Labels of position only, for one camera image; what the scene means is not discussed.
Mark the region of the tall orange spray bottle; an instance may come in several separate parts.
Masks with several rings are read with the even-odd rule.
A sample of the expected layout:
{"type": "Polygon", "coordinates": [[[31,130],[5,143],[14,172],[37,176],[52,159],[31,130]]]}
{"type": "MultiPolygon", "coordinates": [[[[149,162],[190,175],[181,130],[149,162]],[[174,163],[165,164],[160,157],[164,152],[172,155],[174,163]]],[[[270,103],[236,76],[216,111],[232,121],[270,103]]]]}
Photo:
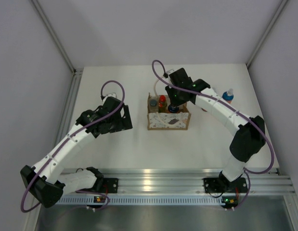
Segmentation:
{"type": "Polygon", "coordinates": [[[231,103],[234,99],[233,89],[228,89],[227,91],[225,91],[222,95],[222,98],[226,102],[231,103]]]}

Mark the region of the clear jar with dark lid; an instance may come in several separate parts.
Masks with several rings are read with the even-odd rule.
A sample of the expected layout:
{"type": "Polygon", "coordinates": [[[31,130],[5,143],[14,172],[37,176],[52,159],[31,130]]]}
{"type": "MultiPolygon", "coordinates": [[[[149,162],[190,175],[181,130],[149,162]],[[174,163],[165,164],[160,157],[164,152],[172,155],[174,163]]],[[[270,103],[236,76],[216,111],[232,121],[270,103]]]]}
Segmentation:
{"type": "Polygon", "coordinates": [[[149,113],[159,112],[158,101],[156,99],[150,99],[148,102],[148,106],[149,106],[149,113]]]}

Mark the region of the yellow bottle with red cap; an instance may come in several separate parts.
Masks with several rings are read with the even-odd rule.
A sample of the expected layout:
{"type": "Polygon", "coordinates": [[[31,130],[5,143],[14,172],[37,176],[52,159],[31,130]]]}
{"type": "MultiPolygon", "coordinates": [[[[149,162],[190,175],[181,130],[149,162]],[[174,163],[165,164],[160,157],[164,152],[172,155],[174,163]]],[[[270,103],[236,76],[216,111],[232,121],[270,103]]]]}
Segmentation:
{"type": "Polygon", "coordinates": [[[158,99],[159,113],[165,113],[167,108],[167,99],[165,95],[160,95],[158,99]]]}

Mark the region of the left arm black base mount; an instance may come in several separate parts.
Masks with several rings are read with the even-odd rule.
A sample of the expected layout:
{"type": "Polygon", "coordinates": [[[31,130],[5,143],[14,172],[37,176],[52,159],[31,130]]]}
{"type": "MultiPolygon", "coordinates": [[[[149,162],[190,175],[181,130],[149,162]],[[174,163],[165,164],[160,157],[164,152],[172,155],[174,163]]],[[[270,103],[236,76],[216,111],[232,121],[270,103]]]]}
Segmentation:
{"type": "Polygon", "coordinates": [[[92,188],[81,189],[81,191],[91,192],[91,193],[117,193],[118,192],[118,178],[104,178],[103,181],[99,181],[94,184],[92,188]]]}

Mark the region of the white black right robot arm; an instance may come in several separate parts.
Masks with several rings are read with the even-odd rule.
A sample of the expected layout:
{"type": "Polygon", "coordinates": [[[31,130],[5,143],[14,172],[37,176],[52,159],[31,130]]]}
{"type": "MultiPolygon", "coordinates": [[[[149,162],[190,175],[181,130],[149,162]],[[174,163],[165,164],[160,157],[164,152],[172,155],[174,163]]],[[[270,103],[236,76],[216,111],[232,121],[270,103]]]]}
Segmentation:
{"type": "Polygon", "coordinates": [[[231,191],[236,186],[236,180],[241,177],[247,162],[266,143],[262,136],[265,133],[263,118],[238,115],[238,112],[231,110],[230,104],[204,80],[192,81],[184,68],[165,72],[163,76],[171,84],[165,89],[173,106],[191,102],[209,112],[232,134],[233,140],[229,147],[231,157],[219,177],[207,190],[210,193],[231,191]]]}

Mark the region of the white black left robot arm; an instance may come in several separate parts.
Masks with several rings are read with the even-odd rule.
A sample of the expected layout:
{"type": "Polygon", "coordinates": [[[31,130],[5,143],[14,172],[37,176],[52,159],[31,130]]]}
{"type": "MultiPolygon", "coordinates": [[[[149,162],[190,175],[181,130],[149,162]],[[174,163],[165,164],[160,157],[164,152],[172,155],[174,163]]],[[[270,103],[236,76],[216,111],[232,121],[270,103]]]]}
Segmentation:
{"type": "Polygon", "coordinates": [[[20,175],[26,187],[45,208],[55,205],[62,196],[84,190],[104,191],[104,176],[94,167],[63,175],[66,165],[98,136],[132,129],[129,107],[108,96],[96,110],[86,110],[68,134],[43,159],[24,166],[20,175]]]}

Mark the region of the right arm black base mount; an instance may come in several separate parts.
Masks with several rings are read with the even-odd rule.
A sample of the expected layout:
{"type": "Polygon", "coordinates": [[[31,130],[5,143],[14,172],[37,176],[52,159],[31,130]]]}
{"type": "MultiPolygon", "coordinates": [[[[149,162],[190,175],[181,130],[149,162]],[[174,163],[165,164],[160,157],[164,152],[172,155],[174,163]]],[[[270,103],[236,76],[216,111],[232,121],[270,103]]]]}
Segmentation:
{"type": "Polygon", "coordinates": [[[222,178],[203,178],[205,193],[246,193],[248,184],[245,178],[238,178],[232,182],[222,178]]]}

